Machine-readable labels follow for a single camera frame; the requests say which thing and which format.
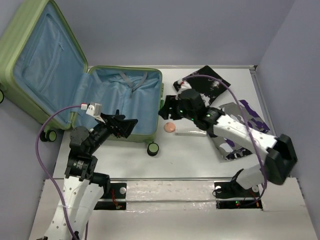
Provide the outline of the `white rectangular tube box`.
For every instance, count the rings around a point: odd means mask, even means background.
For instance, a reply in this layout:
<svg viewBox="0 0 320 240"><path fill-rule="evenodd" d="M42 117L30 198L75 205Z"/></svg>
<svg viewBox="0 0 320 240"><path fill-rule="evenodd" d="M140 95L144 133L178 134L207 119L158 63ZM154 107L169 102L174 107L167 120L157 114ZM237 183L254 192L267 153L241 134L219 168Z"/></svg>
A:
<svg viewBox="0 0 320 240"><path fill-rule="evenodd" d="M199 128L176 128L174 133L177 136L204 137L207 135L206 131L200 130Z"/></svg>

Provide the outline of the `purple grey camouflage garment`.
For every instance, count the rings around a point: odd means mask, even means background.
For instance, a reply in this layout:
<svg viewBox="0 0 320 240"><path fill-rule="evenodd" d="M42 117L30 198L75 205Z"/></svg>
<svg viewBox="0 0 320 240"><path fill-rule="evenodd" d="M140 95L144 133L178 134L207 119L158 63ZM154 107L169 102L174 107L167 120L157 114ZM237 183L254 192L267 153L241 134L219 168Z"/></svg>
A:
<svg viewBox="0 0 320 240"><path fill-rule="evenodd" d="M235 122L239 122L241 124L247 123L250 128L266 135L270 135L272 133L271 129L264 122L262 117L245 99L241 99L238 102L239 105L235 102L225 103L220 105L218 109L229 115ZM226 161L233 161L254 153L252 141L247 136L247 129L243 127L242 131L244 132L244 140L241 140L239 136L229 138L226 136L215 135L212 132L209 132L207 135L219 151L221 157Z"/></svg>

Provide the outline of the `green hard-shell suitcase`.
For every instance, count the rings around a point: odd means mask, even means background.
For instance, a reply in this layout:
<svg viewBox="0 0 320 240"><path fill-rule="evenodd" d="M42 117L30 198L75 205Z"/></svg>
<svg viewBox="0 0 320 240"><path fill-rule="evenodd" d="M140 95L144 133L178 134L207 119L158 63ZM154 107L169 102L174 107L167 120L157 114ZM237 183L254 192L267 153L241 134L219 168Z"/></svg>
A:
<svg viewBox="0 0 320 240"><path fill-rule="evenodd" d="M146 143L155 156L163 90L155 68L89 67L53 0L23 1L0 39L0 97L45 124L44 142L55 141L57 129L93 128L96 121L79 106L98 103L104 114L137 119L128 141Z"/></svg>

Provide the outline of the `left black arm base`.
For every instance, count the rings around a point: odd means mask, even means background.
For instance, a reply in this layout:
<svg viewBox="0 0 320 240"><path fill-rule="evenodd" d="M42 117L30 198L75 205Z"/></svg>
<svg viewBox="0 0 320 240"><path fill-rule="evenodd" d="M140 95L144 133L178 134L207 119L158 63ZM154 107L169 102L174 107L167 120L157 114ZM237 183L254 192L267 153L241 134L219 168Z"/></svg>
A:
<svg viewBox="0 0 320 240"><path fill-rule="evenodd" d="M110 191L103 194L94 209L104 211L125 211L127 209L126 194L126 182L112 182Z"/></svg>

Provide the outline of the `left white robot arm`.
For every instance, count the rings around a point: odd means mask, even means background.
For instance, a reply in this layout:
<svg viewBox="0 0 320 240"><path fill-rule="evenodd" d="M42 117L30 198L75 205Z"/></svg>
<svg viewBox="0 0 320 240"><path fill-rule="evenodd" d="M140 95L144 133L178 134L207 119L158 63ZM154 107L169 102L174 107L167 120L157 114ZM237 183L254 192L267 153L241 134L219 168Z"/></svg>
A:
<svg viewBox="0 0 320 240"><path fill-rule="evenodd" d="M138 123L137 119L127 119L119 113L108 115L88 109L87 114L97 124L92 129L77 126L70 132L63 187L52 181L60 200L44 240L81 240L87 236L96 204L111 191L110 176L95 172L98 159L94 153L111 135L128 138Z"/></svg>

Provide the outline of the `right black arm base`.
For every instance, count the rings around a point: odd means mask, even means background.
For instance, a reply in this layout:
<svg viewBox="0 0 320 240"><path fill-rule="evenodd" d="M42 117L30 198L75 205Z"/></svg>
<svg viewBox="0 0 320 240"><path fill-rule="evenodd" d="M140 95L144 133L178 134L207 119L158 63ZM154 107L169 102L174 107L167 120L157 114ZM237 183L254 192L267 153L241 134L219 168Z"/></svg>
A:
<svg viewBox="0 0 320 240"><path fill-rule="evenodd" d="M228 184L227 181L214 183L212 195L216 198L216 208L218 210L263 209L260 191L257 186L255 189L233 191L227 188Z"/></svg>

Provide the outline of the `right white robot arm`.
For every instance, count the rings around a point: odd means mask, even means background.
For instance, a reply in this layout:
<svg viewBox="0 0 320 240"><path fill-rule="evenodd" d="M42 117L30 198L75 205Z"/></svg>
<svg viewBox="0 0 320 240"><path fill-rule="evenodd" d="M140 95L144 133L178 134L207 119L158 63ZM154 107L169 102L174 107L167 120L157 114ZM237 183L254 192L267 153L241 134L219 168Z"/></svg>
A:
<svg viewBox="0 0 320 240"><path fill-rule="evenodd" d="M206 106L194 89L178 96L167 95L158 115L164 120L188 119L200 130L231 140L257 156L257 165L240 169L229 182L213 191L220 199L242 196L252 187L267 183L282 186L298 161L289 136L273 136L246 126L221 109Z"/></svg>

